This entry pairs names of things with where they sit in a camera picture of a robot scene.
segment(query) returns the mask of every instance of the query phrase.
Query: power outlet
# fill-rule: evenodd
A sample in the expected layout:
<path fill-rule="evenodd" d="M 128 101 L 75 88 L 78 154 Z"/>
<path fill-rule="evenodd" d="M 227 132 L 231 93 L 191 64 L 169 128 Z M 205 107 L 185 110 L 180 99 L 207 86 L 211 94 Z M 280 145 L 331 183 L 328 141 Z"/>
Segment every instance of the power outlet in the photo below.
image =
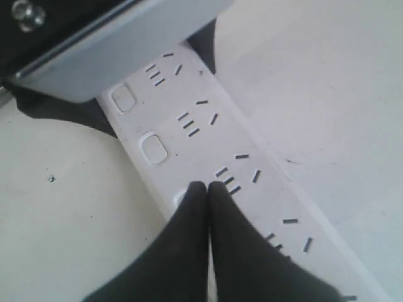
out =
<path fill-rule="evenodd" d="M 111 97 L 122 85 L 135 99 L 126 114 Z M 295 184 L 189 47 L 162 55 L 98 101 L 167 219 L 190 181 L 222 181 L 270 244 L 335 285 L 346 301 L 388 301 L 317 207 L 296 194 Z M 145 147 L 141 142 L 149 137 L 153 141 Z M 145 160 L 144 154 L 163 160 Z"/>

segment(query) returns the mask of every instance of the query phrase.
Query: power strip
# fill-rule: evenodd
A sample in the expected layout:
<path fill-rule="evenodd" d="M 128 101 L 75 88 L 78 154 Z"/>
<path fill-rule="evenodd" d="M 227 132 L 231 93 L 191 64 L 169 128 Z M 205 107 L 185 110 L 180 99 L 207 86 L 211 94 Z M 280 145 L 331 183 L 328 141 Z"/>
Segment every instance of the power strip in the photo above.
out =
<path fill-rule="evenodd" d="M 389 301 L 297 197 L 190 47 L 165 53 L 98 101 L 167 219 L 190 181 L 225 182 L 267 241 L 337 287 L 344 301 Z"/>

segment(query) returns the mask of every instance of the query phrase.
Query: white floor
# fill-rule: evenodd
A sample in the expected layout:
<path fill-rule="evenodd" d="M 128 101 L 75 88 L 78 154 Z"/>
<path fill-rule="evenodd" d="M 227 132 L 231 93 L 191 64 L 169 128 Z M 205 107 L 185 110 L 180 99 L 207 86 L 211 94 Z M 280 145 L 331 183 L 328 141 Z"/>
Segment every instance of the white floor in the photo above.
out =
<path fill-rule="evenodd" d="M 223 86 L 394 301 L 402 26 L 397 0 L 237 0 L 216 42 Z M 114 138 L 9 103 L 0 142 L 0 301 L 80 301 L 163 227 Z"/>
<path fill-rule="evenodd" d="M 278 163 L 403 301 L 402 1 L 238 0 L 218 78 Z"/>

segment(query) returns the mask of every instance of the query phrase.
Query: screw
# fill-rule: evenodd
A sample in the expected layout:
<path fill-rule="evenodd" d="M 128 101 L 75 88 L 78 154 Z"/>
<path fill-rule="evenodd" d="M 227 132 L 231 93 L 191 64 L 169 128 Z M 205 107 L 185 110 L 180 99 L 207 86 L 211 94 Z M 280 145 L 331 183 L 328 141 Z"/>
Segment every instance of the screw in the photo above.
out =
<path fill-rule="evenodd" d="M 18 21 L 21 30 L 29 33 L 41 27 L 45 22 L 46 13 L 28 0 L 17 0 L 11 8 L 13 18 Z"/>

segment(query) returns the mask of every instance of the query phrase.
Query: power switch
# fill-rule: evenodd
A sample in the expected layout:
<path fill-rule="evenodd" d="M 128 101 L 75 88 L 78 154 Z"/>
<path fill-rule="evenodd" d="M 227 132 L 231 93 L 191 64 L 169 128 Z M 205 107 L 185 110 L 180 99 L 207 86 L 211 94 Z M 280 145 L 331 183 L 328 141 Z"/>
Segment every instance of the power switch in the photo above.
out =
<path fill-rule="evenodd" d="M 143 153 L 150 164 L 157 165 L 168 157 L 168 151 L 157 135 L 147 137 L 141 144 Z"/>
<path fill-rule="evenodd" d="M 112 98 L 119 110 L 124 113 L 132 109 L 136 101 L 126 86 L 120 86 L 112 92 Z"/>

